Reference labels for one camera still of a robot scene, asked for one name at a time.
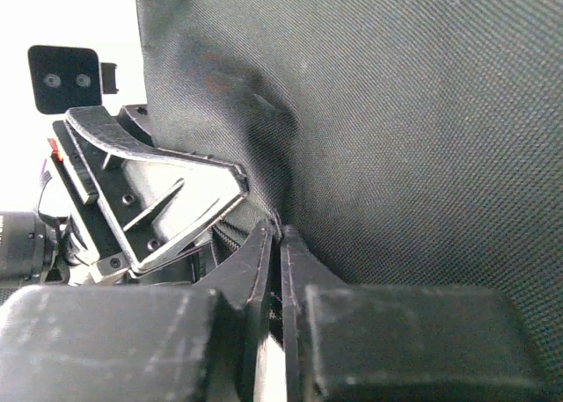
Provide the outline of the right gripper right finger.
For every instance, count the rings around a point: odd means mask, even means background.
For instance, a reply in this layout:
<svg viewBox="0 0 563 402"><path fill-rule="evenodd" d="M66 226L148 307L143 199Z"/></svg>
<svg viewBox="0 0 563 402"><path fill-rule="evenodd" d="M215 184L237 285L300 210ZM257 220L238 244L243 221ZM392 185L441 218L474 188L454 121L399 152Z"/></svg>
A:
<svg viewBox="0 0 563 402"><path fill-rule="evenodd" d="M542 401L545 372L504 296L343 282L289 226L280 244L290 401Z"/></svg>

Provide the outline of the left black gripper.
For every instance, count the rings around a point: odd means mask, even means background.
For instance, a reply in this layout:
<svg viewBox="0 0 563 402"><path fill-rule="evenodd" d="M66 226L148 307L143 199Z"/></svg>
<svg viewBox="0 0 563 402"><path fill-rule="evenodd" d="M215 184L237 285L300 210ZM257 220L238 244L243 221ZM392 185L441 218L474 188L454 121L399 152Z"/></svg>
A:
<svg viewBox="0 0 563 402"><path fill-rule="evenodd" d="M63 281L193 284L206 275L207 242L192 243L248 195L239 165L152 147L103 106L70 108L52 128L43 178L56 178L69 200L55 227ZM83 202L83 187L95 188L96 202Z"/></svg>

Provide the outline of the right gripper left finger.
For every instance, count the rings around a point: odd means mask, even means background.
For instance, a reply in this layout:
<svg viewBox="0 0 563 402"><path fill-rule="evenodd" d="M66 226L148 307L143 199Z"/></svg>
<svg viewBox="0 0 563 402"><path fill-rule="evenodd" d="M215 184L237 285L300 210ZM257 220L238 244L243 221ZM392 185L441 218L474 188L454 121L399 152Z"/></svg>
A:
<svg viewBox="0 0 563 402"><path fill-rule="evenodd" d="M274 227L191 286L30 286L1 309L4 401L258 401Z"/></svg>

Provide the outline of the black student backpack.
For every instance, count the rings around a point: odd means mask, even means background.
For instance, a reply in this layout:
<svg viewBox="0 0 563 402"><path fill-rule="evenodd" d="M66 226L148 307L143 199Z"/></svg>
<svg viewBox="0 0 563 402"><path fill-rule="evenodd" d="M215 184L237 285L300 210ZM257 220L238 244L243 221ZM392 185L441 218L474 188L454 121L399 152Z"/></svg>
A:
<svg viewBox="0 0 563 402"><path fill-rule="evenodd" d="M136 0L158 147L348 282L496 288L562 391L562 0Z"/></svg>

